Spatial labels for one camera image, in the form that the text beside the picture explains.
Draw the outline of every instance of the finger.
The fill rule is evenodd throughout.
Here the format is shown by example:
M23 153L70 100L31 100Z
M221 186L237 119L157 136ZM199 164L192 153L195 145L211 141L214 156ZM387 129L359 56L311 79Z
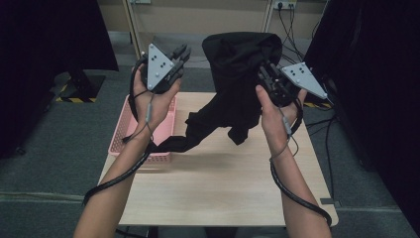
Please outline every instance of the finger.
M144 67L145 65L142 63L142 64L140 64L140 66L137 68L137 71L136 71L136 77L141 77L142 76L142 69L143 69L143 67Z
M170 89L163 95L169 99L172 99L175 96L175 94L178 93L180 87L181 87L181 79L179 78L173 83Z
M305 101L305 98L306 98L307 94L308 94L308 91L306 91L305 89L301 89L299 91L299 94L297 94L297 98L299 98L302 105L303 105L303 102Z
M139 70L139 68L143 67L145 64L141 63L140 66L137 68L137 70Z
M257 97L259 98L260 104L262 105L262 110L267 110L272 108L273 104L271 99L269 99L268 93L261 85L256 87Z

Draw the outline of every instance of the electrical cord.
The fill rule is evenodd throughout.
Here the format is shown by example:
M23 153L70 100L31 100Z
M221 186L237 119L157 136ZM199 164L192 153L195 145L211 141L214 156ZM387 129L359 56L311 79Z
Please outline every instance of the electrical cord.
M309 134L309 136L311 137L311 136L317 134L318 132L322 131L323 129L327 128L327 127L328 127L328 125L327 126L323 126L323 127L319 128L318 130L316 130L316 131L312 132L311 134Z
M327 152L328 170L330 172L331 198L333 198L333 199L334 199L334 180L333 180L333 168L331 167L330 149L328 147L328 137L329 137L329 134L330 134L331 124L333 123L333 121L335 121L336 118L337 118L336 115L334 115L331 118L331 121L328 123L327 132L326 132L326 136L325 136L325 150Z
M298 108L298 112L297 112L297 114L298 114L298 116L297 116L297 119L299 119L299 114L301 113L301 117L303 117L303 110L302 110L302 103L300 102L300 100L299 100L299 98L296 98L295 100L293 100L293 102L295 103L295 105L297 106L297 108ZM308 202L308 201L306 201L306 200L304 200L304 199L302 199L302 198L300 198L299 196L297 196L296 194L294 194L293 192L291 192L282 182L281 182L281 180L280 180L280 178L278 177L278 175L277 175L277 171L275 170L275 166L274 166L274 162L273 162L273 160L272 160L272 158L275 158L275 157L277 157L277 156L279 156L279 155L281 155L283 152L284 152L284 150L287 148L287 146L288 146L288 143L289 143L289 140L290 140L290 137L294 140L294 138L291 136L291 134L289 133L289 131L290 131L290 129L288 129L289 128L289 126L288 126L288 122L287 122L287 119L285 119L284 120L284 118L285 118L285 116L284 116L284 114L283 114L283 112L281 111L281 109L279 108L279 111L280 111L280 114L282 115L282 117L283 117L283 123L284 123L284 127L285 127L285 129L286 129L286 134L287 134L287 141L286 141L286 145L284 146L284 148L277 154L277 155L274 155L274 156L272 156L270 159L269 159L269 162L270 162L270 169L271 169L271 175L272 175L272 178L274 179L274 182L275 182L275 184L277 184L277 186L278 186L278 188L280 188L280 190L284 193L284 194L286 194L291 200L293 200L293 201L295 201L296 203L298 203L298 204L300 204L300 205L302 205L302 206L304 206L304 207L306 207L306 208L308 208L308 209L310 209L310 210L313 210L313 211L315 211L315 212L317 212L318 214L320 214L320 215L322 215L325 219L326 219L326 221L327 221L327 224L328 224L328 226L330 227L331 226L331 223L332 223L332 218L331 218L331 216L330 216L330 214L328 214L328 212L327 211L325 211L324 209L322 209L321 207L319 207L319 206L317 206L317 205L314 205L314 204L312 204L312 203L310 203L310 202Z
M135 65L135 67L133 68L133 71L132 71L132 78L134 78L134 76L135 76L135 74L136 74L136 72L137 72L137 70L138 70L139 67L140 67L140 64L139 63L136 63L136 65ZM139 93L135 97L137 97L139 95L142 95L143 93L145 93L145 91ZM151 101L149 102L149 105L148 105L148 112L147 112L147 115L146 115L146 124L143 126L143 128L137 134L132 135L132 136L130 136L128 138L127 137L124 138L123 139L123 142L125 144L127 144L131 140L133 140L133 138L135 138L140 133L142 133L146 128L148 128L151 131L151 134L152 134L152 136L151 136L151 142L154 140L152 129L150 128L150 125L149 125L149 120L150 120L151 110L152 110L152 101L153 101L154 97L155 97L155 94L152 95ZM128 178L133 173L135 173L139 169L139 167L148 159L149 155L151 154L151 150L152 150L151 143L149 143L149 145L146 147L145 152L143 153L143 155L140 157L140 159L130 169L128 169L122 175L120 175L120 176L118 176L116 178L113 178L113 179L111 179L109 181L106 181L106 182L104 182L102 184L99 184L99 185L91 188L90 190L88 190L86 192L86 194L84 195L82 204L83 205L86 205L87 202L89 201L90 197L92 197L94 194L96 194L96 193L98 193L101 190L104 190L104 189L106 189L108 187L111 187L111 186L113 186L113 185L115 185L115 184L123 181L124 179Z
M294 144L296 145L296 151L293 153L293 157L295 157L297 155L297 153L299 152L299 144L297 144L296 139L294 139L294 137L292 136L291 139L294 141Z
M319 21L315 24L314 29L312 29L312 40L313 40L313 39L314 39L314 37L315 37L315 30L317 30L317 29L318 29L318 25L319 25Z
M209 59L189 60L188 62L203 62L203 61L209 61Z
M135 173L139 169L139 167L148 159L149 154L150 154L150 152L144 152L142 157L129 170L127 170L122 175L120 175L116 178L113 178L112 180L109 180L107 182L104 182L102 184L99 184L99 185L91 188L90 190L88 190L86 192L86 194L84 195L83 205L86 205L87 202L89 201L90 197L92 197L94 194L121 182L122 180L128 178L133 173Z
M299 128L303 120L302 102L300 101L299 98L296 97L295 100L293 100L293 103L297 108L297 116L296 116L296 121L294 122L291 128L291 135L293 135L297 131L297 129Z
M271 175L275 181L275 184L277 184L278 188L280 188L280 190L294 202L322 215L326 219L328 226L331 227L332 218L330 214L328 214L328 212L322 209L321 207L300 198L299 196L291 192L289 189L287 189L287 187L285 187L284 184L281 182L281 180L278 178L277 171L275 170L275 166L274 166L274 162L272 161L272 158L269 159L269 163L270 163Z
M322 124L322 123L326 123L326 122L330 122L330 121L331 121L331 119L325 119L325 120L321 120L321 121L314 122L314 123L308 123L308 124L306 124L306 128L309 129L313 126L316 126L316 125L319 125L319 124Z
M282 8L282 5L278 5L278 16L279 16L279 19L280 19L280 22L281 22L281 25L283 26L283 29L284 29L284 32L285 32L285 34L286 34L286 37L285 37L285 39L284 39L284 41L283 41L283 46L286 48L286 49L288 49L288 50L290 50L291 52L293 52L293 53L295 53L296 55L297 55L297 58L298 58L298 60L299 61L302 61L302 59L304 58L304 54L303 53L301 53L300 51L299 51L299 49L297 48L297 46L296 46L296 44L295 44L295 41L294 41L294 32L293 32L293 22L294 22L294 13L295 13L295 11L294 11L294 7L293 6L291 6L291 11L290 11L290 26L289 26L289 29L287 30L287 28L286 28L286 26L285 26L285 24L284 24L284 21L283 21L283 19L282 19L282 17L281 17L281 13L280 13L280 11L281 11L281 8ZM287 42L287 41L289 41L290 42L290 44L291 44L291 46L293 47L293 49L291 49L290 47L288 47L288 46L286 46L285 45L285 43Z
M141 235L137 235L137 234L133 234L133 233L129 233L127 231L122 231L120 229L116 229L115 233L123 235L124 237L134 237L134 238L148 238L145 236L141 236Z
M290 32L291 32L291 40L293 42L292 45L293 45L293 47L295 49L295 52L296 52L297 57L299 58L299 60L300 61L303 61L303 58L305 57L305 55L297 49L296 41L294 40L294 31L293 31L293 22L294 22L294 13L295 13L295 11L294 11L294 5L291 5L290 7L291 7L291 11L290 11Z
M292 64L297 64L297 62L296 62L294 59L292 59L292 58L288 57L287 55L285 55L285 54L281 54L281 56L282 56L285 60L289 61L290 63L292 63Z
M282 8L282 5L280 6L280 4L278 5L278 16L279 16L279 18L280 18L280 22L281 22L281 25L283 26L283 29L284 29L284 32L285 32L285 34L286 34L286 37L285 37L285 39L284 39L284 41L283 41L283 46L285 47L285 48L287 48L288 50L290 50L290 51L292 51L292 52L294 52L294 53L296 53L297 54L297 51L296 50L293 50L293 49L291 49L291 48L289 48L288 46L286 46L285 45L285 43L286 43L286 41L287 40L289 40L289 42L290 42L290 44L292 45L292 47L293 48L295 48L295 46L294 46L294 43L291 41L291 39L290 39L290 31L291 31L291 27L292 27L292 25L290 25L290 27L289 27L289 30L287 30L287 28L286 28L286 26L285 26L285 24L284 24L284 21L283 21L283 18L281 17L281 8Z

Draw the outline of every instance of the wooden table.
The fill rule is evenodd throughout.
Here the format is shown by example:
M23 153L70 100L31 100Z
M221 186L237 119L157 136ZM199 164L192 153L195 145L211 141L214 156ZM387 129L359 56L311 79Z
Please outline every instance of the wooden table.
M189 112L206 105L214 93L179 92L174 135L183 136ZM219 128L186 153L172 153L168 164L144 164L137 172L121 225L284 226L280 190L275 185L261 125L236 146ZM294 138L295 159L318 203L330 194L306 127ZM296 146L291 141L290 148ZM102 176L115 158L108 156ZM321 205L338 223L334 205Z

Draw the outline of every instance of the forearm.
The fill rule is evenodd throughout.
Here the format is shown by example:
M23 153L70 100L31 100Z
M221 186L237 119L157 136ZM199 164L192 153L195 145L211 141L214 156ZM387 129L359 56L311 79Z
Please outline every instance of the forearm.
M104 183L129 170L142 156L150 139L150 131L144 130L131 140L100 181ZM74 237L114 237L115 229L124 212L135 174L108 187L87 202L79 219Z
M273 158L277 175L291 192L300 198L317 205L290 149L287 147L281 155ZM330 237L330 229L320 214L291 200L281 193L284 219L290 237Z

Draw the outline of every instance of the black curtain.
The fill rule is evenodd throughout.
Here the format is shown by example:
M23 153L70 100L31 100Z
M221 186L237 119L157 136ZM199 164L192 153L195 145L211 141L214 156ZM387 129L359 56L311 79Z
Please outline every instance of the black curtain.
M0 0L0 157L30 133L54 78L75 69L118 70L96 1Z
M420 3L332 0L305 57L420 235Z

